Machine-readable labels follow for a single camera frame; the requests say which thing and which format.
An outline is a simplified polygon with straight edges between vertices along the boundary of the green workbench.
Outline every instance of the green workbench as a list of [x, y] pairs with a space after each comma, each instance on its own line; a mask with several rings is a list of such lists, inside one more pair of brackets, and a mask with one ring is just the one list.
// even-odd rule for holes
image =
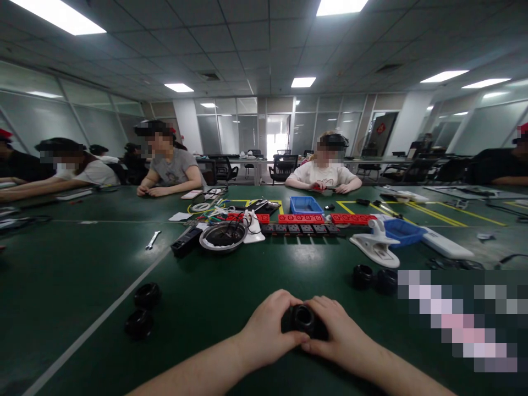
[[[335, 213], [394, 211], [470, 249], [487, 268], [510, 254], [528, 254], [526, 225], [516, 223], [515, 216], [487, 208], [481, 201], [459, 211], [442, 204], [450, 199], [447, 195], [406, 189], [436, 203], [419, 208], [401, 203], [384, 203], [382, 208], [356, 204], [357, 198], [380, 199], [380, 191], [371, 187], [326, 197], [283, 186], [230, 186], [224, 198], [240, 204], [264, 197], [280, 201], [285, 213], [289, 213], [289, 197], [302, 195], [313, 195], [321, 206], [335, 204]], [[0, 243], [7, 247], [0, 256], [0, 394], [23, 394], [149, 268], [152, 272], [141, 284], [156, 282], [163, 291], [150, 337], [132, 342], [125, 335], [124, 322], [134, 311], [132, 295], [128, 296], [52, 372], [39, 395], [126, 393], [240, 331], [257, 305], [280, 288], [301, 299], [327, 295], [338, 300], [373, 339], [459, 394], [493, 393], [490, 375], [474, 373], [471, 359], [453, 358], [451, 345], [441, 343], [440, 331], [409, 314], [409, 301], [350, 286], [358, 263], [375, 270], [380, 267], [346, 238], [271, 237], [226, 256], [195, 249], [177, 260], [169, 246], [186, 227], [168, 218], [187, 211], [190, 201], [180, 196], [142, 199], [135, 195], [135, 187], [124, 186], [116, 192], [82, 197], [74, 205], [61, 202], [25, 211], [25, 215], [49, 215], [53, 220], [5, 235]], [[157, 230], [162, 233], [154, 248], [145, 250]], [[358, 229], [346, 229], [345, 234], [349, 237], [354, 231]], [[483, 244], [476, 237], [478, 232], [492, 232], [496, 240]], [[401, 270], [425, 270], [427, 259], [438, 256], [424, 244], [398, 249], [397, 255]], [[376, 391], [327, 362], [294, 351], [249, 375], [232, 393]]]

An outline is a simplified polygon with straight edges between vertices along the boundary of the gray t-shirt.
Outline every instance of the gray t-shirt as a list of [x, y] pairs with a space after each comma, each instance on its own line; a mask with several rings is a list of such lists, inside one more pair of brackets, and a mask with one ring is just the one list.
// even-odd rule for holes
[[[153, 158], [150, 162], [150, 168], [161, 177], [164, 186], [173, 186], [188, 182], [189, 178], [185, 174], [185, 171], [191, 166], [198, 166], [196, 159], [193, 155], [185, 150], [174, 148], [174, 156], [172, 161], [167, 162], [163, 157]], [[203, 188], [207, 187], [207, 183], [204, 180], [204, 176], [200, 172], [200, 178], [202, 179]]]

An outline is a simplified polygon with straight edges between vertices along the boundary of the wrench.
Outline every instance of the wrench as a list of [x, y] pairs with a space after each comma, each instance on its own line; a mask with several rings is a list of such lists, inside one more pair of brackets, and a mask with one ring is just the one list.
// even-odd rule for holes
[[161, 233], [161, 231], [156, 231], [154, 233], [154, 236], [152, 237], [152, 239], [150, 240], [150, 242], [148, 243], [148, 245], [145, 247], [146, 250], [151, 250], [152, 249], [152, 246], [154, 244], [154, 241], [156, 240], [156, 238], [158, 237], [158, 234]]

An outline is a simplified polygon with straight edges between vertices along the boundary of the ceiling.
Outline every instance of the ceiling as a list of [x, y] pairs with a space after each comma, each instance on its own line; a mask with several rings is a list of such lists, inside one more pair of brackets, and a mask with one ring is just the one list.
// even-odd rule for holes
[[[369, 0], [361, 13], [319, 18], [318, 0], [63, 1], [108, 33], [73, 36], [0, 0], [0, 57], [138, 100], [423, 89], [442, 99], [480, 80], [528, 77], [524, 0]], [[403, 65], [376, 73], [392, 63]], [[464, 68], [444, 85], [419, 84]], [[222, 81], [196, 74], [211, 71]], [[295, 76], [317, 79], [292, 89]]]

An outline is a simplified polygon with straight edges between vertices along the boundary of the blue plastic basket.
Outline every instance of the blue plastic basket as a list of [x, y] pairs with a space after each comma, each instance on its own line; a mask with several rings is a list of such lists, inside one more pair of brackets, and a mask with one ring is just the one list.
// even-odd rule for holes
[[391, 245], [393, 249], [403, 248], [418, 243], [427, 231], [417, 225], [413, 225], [404, 220], [392, 219], [384, 222], [385, 234], [392, 239], [399, 240], [399, 244]]
[[290, 212], [294, 215], [322, 215], [325, 211], [314, 197], [290, 197]]

